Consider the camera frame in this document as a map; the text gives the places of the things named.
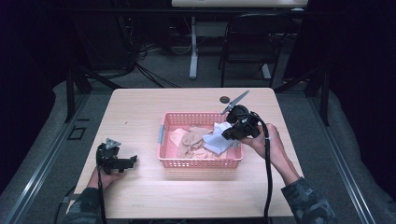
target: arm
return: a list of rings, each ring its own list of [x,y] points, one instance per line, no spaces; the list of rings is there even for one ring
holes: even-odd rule
[[[329,203],[316,190],[309,186],[297,173],[286,154],[279,132],[273,124],[267,124],[271,137],[271,163],[279,171],[286,185],[282,189],[297,223],[336,223],[334,212]],[[265,156],[264,134],[256,138],[244,138],[241,143],[252,147],[261,157]]]
[[[101,170],[101,179],[103,190],[105,190],[114,180],[121,179],[125,173],[106,175]],[[98,172],[95,168],[92,172],[91,179],[78,199],[70,207],[69,212],[64,217],[62,223],[102,223],[100,216],[100,201],[98,187]]]

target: beige cloth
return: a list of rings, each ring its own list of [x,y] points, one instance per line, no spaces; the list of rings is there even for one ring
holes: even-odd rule
[[[203,136],[212,133],[212,130],[200,127],[190,127],[188,131],[176,129],[170,135],[170,140],[177,146],[179,159],[225,159],[226,153],[216,155],[204,148]]]

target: metal blade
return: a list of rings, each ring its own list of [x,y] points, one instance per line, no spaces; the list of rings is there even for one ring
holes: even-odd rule
[[[234,106],[236,106],[236,104],[238,104],[239,101],[242,100],[242,98],[244,98],[250,91],[245,91],[244,93],[242,93],[240,96],[236,97],[233,101],[231,101],[227,107],[223,110],[223,112],[221,113],[221,115],[227,113],[227,111],[230,111],[231,109],[233,109]]]

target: table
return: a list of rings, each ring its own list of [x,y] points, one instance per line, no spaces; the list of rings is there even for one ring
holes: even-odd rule
[[[282,7],[282,8],[297,8],[306,7],[307,0],[172,0],[172,7]],[[190,79],[197,78],[198,66],[198,49],[197,49],[197,22],[195,17],[191,18],[191,65],[190,65]],[[220,26],[219,29],[224,35],[225,25]],[[271,78],[268,67],[263,67],[262,73],[264,77]]]
[[[105,191],[107,218],[262,217],[266,199],[265,162],[246,146],[234,170],[163,168],[157,159],[160,126],[166,112],[221,112],[221,96],[231,99],[245,89],[119,89],[115,90],[92,143],[75,194],[86,187],[95,167],[95,152],[106,138],[121,142],[119,158],[137,155],[134,169]],[[253,88],[239,102],[278,128],[291,161],[303,174],[272,89]],[[292,216],[281,194],[284,187],[273,169],[271,217]]]

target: gray carpet floor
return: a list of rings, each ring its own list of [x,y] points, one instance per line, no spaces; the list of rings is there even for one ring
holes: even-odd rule
[[[146,58],[139,64],[151,72],[165,78],[180,87],[219,87],[220,70],[219,48],[210,44],[212,40],[204,40],[199,48],[198,77],[189,79],[189,53],[175,54],[162,49],[149,51]],[[281,63],[278,67],[275,86],[281,84],[292,42],[284,48]],[[245,70],[240,66],[230,67],[233,72]],[[102,73],[105,77],[113,74]],[[149,81],[137,69],[132,73],[111,78],[113,82],[125,88],[159,88]],[[66,118],[65,83],[54,88],[57,95],[55,106],[37,137],[25,161],[21,165],[7,189],[0,196],[0,222],[10,221],[10,216],[21,201],[21,196],[29,187],[29,181],[35,175],[37,167],[59,142],[59,153],[54,155],[54,163],[43,176],[44,182],[39,190],[31,196],[32,200],[23,208],[17,218],[20,223],[53,223],[60,200],[74,185],[77,184],[79,174],[92,146],[102,116],[105,113],[111,90],[94,79],[90,79],[93,91],[89,95],[82,95],[76,91],[79,110],[75,118],[64,124]],[[227,82],[226,87],[247,88],[252,86],[268,85],[268,82]],[[361,163],[359,146],[354,134],[348,125],[347,119],[333,94],[329,102],[330,128],[323,128],[318,119],[318,109],[315,98],[305,98],[304,83],[301,83],[287,92],[276,95],[280,108],[290,131],[305,178],[329,200],[338,216],[339,223],[396,223],[395,202],[372,179],[370,173]],[[85,130],[80,140],[67,140],[73,127]],[[367,206],[375,222],[364,222],[357,212],[356,204],[351,200],[350,192],[346,188],[346,181],[339,173],[332,155],[332,144],[324,130],[330,130],[336,139],[346,164],[359,186]],[[65,214],[67,203],[62,203],[59,220]],[[128,223],[132,220],[109,220],[110,223]],[[149,222],[148,220],[134,220],[132,223]],[[234,220],[234,223],[253,223],[253,220]],[[274,223],[294,223],[292,217],[274,217]]]

